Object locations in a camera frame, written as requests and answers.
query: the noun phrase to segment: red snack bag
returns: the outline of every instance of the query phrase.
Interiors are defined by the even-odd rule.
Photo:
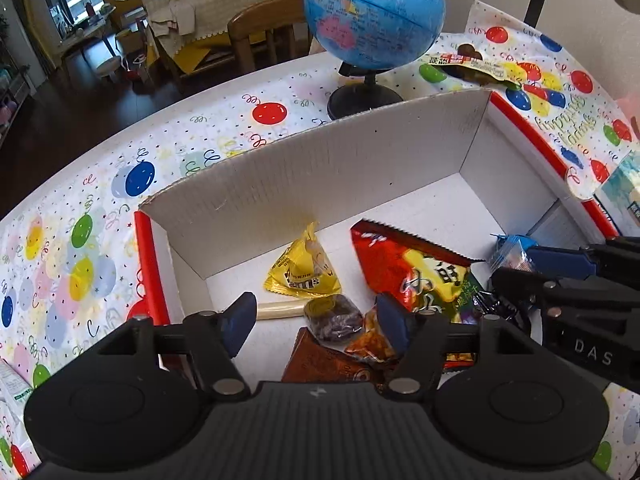
[[[391,293],[410,312],[437,308],[457,320],[469,267],[480,260],[369,220],[351,227],[351,241],[374,292]]]

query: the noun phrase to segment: yellow fabric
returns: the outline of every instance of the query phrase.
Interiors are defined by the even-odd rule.
[[[264,32],[256,32],[249,36],[249,42],[260,43],[265,41],[266,37]],[[182,47],[172,59],[185,74],[190,74],[196,67],[207,57],[209,51],[218,46],[231,46],[231,40],[226,32],[211,36],[210,38],[203,38],[202,40],[196,40]],[[158,59],[158,52],[151,44],[149,44],[146,53],[146,63],[148,66],[152,65]]]

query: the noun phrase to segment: beige cloth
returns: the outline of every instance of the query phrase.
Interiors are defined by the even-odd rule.
[[[265,0],[142,0],[150,28],[169,56],[192,41],[226,32],[226,24],[241,10]],[[171,4],[180,2],[194,9],[194,31],[183,34],[180,24],[173,25]]]

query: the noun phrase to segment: yellow m&m's package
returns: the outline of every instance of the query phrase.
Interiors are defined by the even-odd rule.
[[[322,298],[342,290],[329,258],[309,224],[269,270],[264,288],[297,298]]]

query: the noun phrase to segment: small table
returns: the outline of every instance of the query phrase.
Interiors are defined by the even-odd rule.
[[[63,69],[66,73],[66,78],[71,83],[71,76],[69,74],[69,66],[66,63],[66,60],[71,57],[73,54],[76,54],[78,51],[82,53],[82,58],[86,60],[86,56],[84,55],[84,48],[93,38],[100,38],[106,47],[109,49],[111,56],[116,56],[113,47],[109,43],[107,39],[107,16],[100,16],[98,21],[93,25],[89,26],[84,30],[84,34],[82,36],[78,36],[73,34],[68,38],[65,38],[58,47],[58,53],[60,54],[60,61]]]

